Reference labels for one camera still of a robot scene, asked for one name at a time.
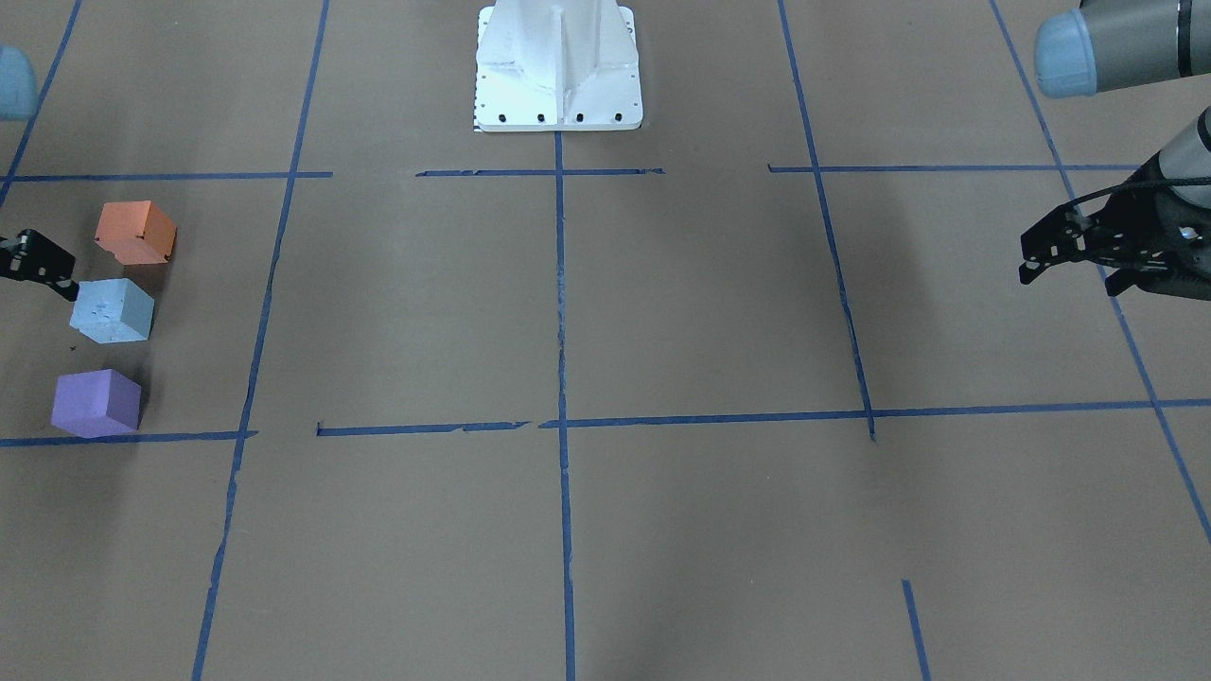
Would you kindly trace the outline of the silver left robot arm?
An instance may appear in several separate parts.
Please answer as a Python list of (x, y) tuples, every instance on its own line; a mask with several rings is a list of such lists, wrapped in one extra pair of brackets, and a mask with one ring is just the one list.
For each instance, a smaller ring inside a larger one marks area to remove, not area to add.
[[(1207, 75), (1206, 1), (1081, 1), (1035, 34), (1035, 82), (1050, 98)], [(1020, 284), (1064, 263), (1107, 268), (1104, 288), (1210, 297), (1209, 111), (1127, 181), (1061, 204), (1021, 233)]]

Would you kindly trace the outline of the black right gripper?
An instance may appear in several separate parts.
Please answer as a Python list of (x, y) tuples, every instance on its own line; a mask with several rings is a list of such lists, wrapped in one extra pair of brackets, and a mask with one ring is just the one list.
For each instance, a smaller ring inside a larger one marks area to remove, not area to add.
[(38, 230), (25, 229), (17, 238), (2, 238), (2, 277), (42, 284), (71, 303), (79, 296), (79, 284), (73, 277), (75, 264), (73, 254)]

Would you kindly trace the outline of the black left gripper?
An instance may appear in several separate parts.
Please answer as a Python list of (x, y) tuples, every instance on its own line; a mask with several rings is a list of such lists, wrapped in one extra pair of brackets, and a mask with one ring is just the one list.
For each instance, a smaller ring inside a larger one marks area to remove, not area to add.
[(1091, 262), (1107, 268), (1104, 288), (1207, 301), (1209, 176), (1167, 176), (1150, 158), (1124, 183), (1061, 204), (1021, 233), (1018, 280), (1048, 268)]

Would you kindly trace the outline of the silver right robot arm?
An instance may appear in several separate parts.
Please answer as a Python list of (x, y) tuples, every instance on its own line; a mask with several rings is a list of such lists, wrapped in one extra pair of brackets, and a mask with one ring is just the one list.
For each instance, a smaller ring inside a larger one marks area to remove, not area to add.
[[(1, 118), (4, 121), (29, 121), (36, 113), (36, 78), (25, 52), (13, 46), (1, 47)], [(76, 302), (79, 284), (73, 279), (78, 263), (65, 248), (34, 229), (18, 236), (2, 238), (1, 276), (12, 281), (39, 284), (68, 302)]]

